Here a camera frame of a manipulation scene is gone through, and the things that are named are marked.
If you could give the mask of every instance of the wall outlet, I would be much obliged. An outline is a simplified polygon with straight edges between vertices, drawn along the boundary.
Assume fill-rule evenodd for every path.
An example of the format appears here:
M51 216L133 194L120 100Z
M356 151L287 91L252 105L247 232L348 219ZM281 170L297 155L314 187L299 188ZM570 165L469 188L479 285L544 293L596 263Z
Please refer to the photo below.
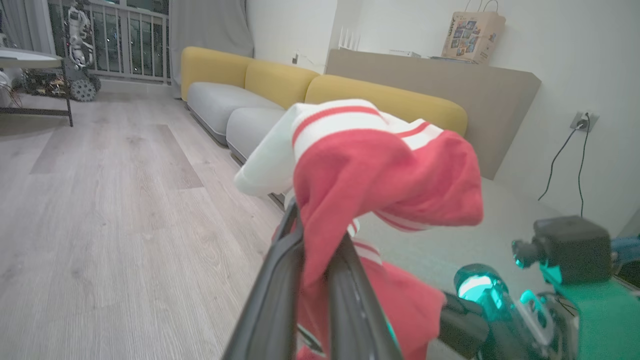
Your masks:
M600 118L600 116L597 113L594 113L590 110L578 111L575 114L573 121L571 122L570 128L575 129L576 127L578 127L578 122L580 122L581 120L587 120L587 115L586 115L587 113L589 113L589 129L587 129L587 127L585 126L578 129L578 131L588 130L589 132L591 132L593 130L593 126L595 126L596 122L598 122L598 119Z

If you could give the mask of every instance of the white table top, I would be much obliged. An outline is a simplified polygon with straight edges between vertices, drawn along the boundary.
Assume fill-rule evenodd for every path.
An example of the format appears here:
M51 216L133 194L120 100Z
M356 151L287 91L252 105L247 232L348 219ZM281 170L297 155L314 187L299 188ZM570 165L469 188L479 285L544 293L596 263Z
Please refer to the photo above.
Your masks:
M23 67L25 69L46 69L60 67L62 58L47 53L38 53L10 47L0 47L0 67Z

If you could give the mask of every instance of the shopping bag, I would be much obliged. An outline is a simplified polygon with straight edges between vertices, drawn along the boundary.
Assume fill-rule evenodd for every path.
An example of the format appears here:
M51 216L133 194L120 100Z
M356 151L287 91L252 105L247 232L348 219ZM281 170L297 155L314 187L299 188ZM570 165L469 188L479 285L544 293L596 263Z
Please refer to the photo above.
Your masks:
M495 11L485 11L487 5L492 2L496 3ZM464 12L454 12L442 56L467 60L470 63L488 64L506 22L503 16L498 15L497 4L497 0L489 0L480 11L481 1L477 12L467 12L466 8Z

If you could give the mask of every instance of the white wall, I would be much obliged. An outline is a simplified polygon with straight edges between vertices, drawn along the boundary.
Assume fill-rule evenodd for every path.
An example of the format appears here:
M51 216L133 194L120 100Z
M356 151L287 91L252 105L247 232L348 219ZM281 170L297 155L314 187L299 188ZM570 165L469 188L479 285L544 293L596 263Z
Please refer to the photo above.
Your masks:
M256 59L324 73L337 0L247 0L249 30Z
M360 50L440 55L451 15L466 3L364 0ZM507 24L490 65L530 71L542 86L496 182L537 199L576 111L593 110L600 120L582 171L584 214L618 234L640 207L640 2L503 0L500 14ZM566 214L580 213L583 141L584 133L573 136L543 199Z

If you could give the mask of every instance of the curtain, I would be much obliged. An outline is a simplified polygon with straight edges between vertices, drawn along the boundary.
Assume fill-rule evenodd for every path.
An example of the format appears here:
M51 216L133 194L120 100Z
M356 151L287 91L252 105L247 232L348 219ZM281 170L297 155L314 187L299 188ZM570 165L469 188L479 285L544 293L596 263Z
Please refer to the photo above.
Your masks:
M47 0L0 0L3 33L20 49L55 54Z
M169 2L169 46L173 95L180 98L180 60L187 46L253 57L245 0Z

